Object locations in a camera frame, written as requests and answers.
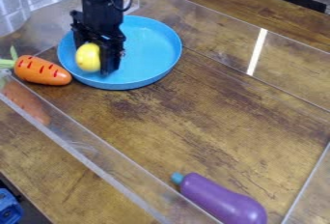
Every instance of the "orange carrot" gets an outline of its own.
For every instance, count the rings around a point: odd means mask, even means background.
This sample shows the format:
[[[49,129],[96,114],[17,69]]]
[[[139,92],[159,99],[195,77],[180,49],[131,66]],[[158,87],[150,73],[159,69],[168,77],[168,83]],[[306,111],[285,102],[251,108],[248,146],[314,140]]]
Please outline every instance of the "orange carrot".
[[[44,126],[51,123],[41,101],[20,86],[16,81],[3,83],[1,94],[21,108]]]
[[[61,66],[28,55],[20,56],[16,60],[3,59],[0,68],[13,68],[16,76],[33,83],[65,85],[72,80],[69,72]]]

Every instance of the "blue plate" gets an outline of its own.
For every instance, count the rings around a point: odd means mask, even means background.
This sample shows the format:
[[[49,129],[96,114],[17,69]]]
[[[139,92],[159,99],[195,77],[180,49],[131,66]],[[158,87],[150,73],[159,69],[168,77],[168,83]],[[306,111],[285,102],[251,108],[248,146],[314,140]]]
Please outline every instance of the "blue plate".
[[[182,41],[172,29],[158,20],[127,15],[122,30],[127,36],[126,57],[108,76],[85,72],[75,61],[76,47],[69,32],[57,46],[57,58],[72,76],[84,84],[107,90],[140,88],[160,80],[178,63]]]

